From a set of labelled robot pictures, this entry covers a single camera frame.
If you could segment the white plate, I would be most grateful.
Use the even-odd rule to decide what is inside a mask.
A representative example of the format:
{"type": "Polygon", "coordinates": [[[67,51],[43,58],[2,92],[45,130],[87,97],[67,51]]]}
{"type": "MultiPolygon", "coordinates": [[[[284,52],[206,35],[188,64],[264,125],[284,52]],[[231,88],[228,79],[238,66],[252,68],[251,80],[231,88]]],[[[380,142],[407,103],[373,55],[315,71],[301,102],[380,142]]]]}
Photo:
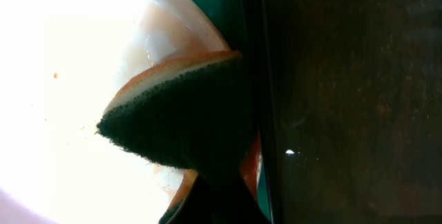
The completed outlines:
{"type": "Polygon", "coordinates": [[[220,0],[1,0],[1,222],[157,223],[182,172],[97,132],[130,78],[223,50],[220,0]]]}

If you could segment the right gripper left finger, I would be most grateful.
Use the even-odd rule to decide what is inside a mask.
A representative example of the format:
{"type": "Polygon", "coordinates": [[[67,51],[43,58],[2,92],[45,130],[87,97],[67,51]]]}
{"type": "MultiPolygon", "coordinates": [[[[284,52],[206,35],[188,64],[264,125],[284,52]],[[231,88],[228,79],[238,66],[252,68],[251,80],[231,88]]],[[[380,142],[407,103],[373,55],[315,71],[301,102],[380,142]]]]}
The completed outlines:
{"type": "Polygon", "coordinates": [[[212,186],[202,176],[197,176],[189,194],[167,224],[214,224],[214,196],[212,186]]]}

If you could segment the green yellow sponge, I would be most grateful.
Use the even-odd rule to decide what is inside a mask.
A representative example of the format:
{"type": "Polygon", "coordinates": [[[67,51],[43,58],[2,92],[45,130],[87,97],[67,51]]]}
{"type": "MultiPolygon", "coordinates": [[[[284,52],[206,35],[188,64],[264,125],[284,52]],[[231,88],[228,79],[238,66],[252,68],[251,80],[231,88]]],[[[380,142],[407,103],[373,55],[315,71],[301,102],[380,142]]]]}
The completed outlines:
{"type": "MultiPolygon", "coordinates": [[[[145,70],[117,92],[97,123],[99,135],[126,152],[194,171],[214,195],[216,187],[241,175],[255,130],[247,66],[234,50],[170,59],[145,70]]],[[[162,223],[187,195],[172,204],[162,223]]]]}

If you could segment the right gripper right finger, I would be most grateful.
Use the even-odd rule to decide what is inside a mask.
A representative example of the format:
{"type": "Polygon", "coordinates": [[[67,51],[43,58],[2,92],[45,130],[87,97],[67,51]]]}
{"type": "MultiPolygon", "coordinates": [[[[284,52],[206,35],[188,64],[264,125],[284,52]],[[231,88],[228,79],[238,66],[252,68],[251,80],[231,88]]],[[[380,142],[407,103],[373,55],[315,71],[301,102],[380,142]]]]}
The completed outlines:
{"type": "Polygon", "coordinates": [[[270,224],[237,173],[232,181],[215,189],[216,224],[270,224]]]}

